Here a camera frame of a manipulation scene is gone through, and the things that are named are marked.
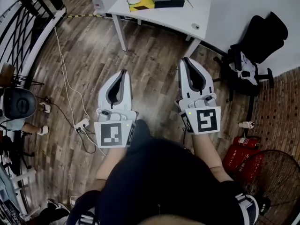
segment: white desk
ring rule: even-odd
[[[127,0],[117,0],[108,10],[108,13],[112,14],[122,49],[127,51],[128,46],[120,15],[136,18],[138,21],[145,20],[156,23],[193,37],[194,40],[185,53],[185,57],[189,57],[201,40],[205,39],[211,0],[189,1],[194,8],[191,7],[189,2],[185,1],[184,7],[155,8],[130,12]],[[193,23],[198,26],[198,29],[192,27]]]

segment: white cable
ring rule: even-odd
[[[62,53],[61,53],[61,50],[60,50],[60,41],[58,39],[58,35],[57,35],[57,32],[56,32],[56,27],[55,26],[54,26],[54,31],[55,31],[55,35],[56,35],[56,38],[57,38],[58,49],[60,51],[60,63],[61,63],[62,74],[64,76],[64,82],[65,82],[65,87],[66,87],[66,92],[67,92],[67,99],[69,101],[69,105],[70,105],[70,108],[71,108],[71,111],[72,111],[73,126],[75,127],[74,112],[73,112],[73,109],[72,109],[72,106],[71,106],[71,102],[70,102],[70,99],[69,99],[68,89],[67,89],[67,84],[66,84],[66,79],[65,79],[65,71],[64,71],[64,68],[63,68],[63,65],[62,65],[62,58],[63,58],[63,56],[62,56]]]
[[[69,99],[69,95],[68,95],[68,88],[67,88],[67,84],[69,86],[69,88],[75,92],[77,92],[80,97],[81,97],[81,100],[82,100],[82,105],[83,105],[83,110],[85,112],[85,114],[88,116],[88,121],[90,120],[90,116],[88,115],[88,113],[86,112],[85,110],[85,107],[84,107],[84,101],[83,101],[83,96],[80,92],[78,92],[77,90],[73,89],[69,83],[69,80],[68,80],[68,74],[67,74],[67,68],[66,68],[66,64],[65,64],[65,60],[64,60],[64,56],[63,54],[61,53],[61,49],[60,49],[60,40],[58,38],[58,35],[57,35],[57,31],[56,31],[56,27],[54,26],[54,31],[55,31],[55,35],[56,35],[56,38],[57,38],[57,44],[58,44],[58,49],[59,49],[59,52],[60,52],[60,63],[61,63],[61,68],[62,68],[62,73],[63,73],[63,76],[64,76],[64,82],[65,82],[65,87],[66,87],[66,91],[67,91],[67,99],[69,101],[69,105],[70,105],[70,108],[71,108],[71,111],[72,111],[72,120],[73,120],[73,125],[75,127],[75,122],[74,122],[74,112],[73,112],[73,109],[72,109],[72,106],[71,106],[71,102],[70,102],[70,99]]]
[[[98,145],[95,144],[95,143],[90,139],[90,137],[88,136],[87,133],[85,133],[84,131],[82,131],[82,133],[85,134],[85,135],[88,137],[89,141],[90,141],[92,144],[94,144],[97,148],[99,148]]]

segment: plastic bottle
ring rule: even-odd
[[[106,16],[102,0],[93,0],[93,5],[95,9],[94,15]]]

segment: electric fan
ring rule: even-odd
[[[234,178],[258,203],[256,224],[286,224],[300,201],[300,167],[287,153],[265,150],[254,154],[237,166]]]

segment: power strip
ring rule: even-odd
[[[75,125],[75,128],[76,128],[76,129],[80,128],[81,130],[84,130],[85,128],[88,127],[89,124],[90,124],[90,123],[89,123],[89,120],[88,120],[87,118],[85,118],[85,119],[83,119],[82,121],[80,121],[79,123],[77,123],[77,124]]]

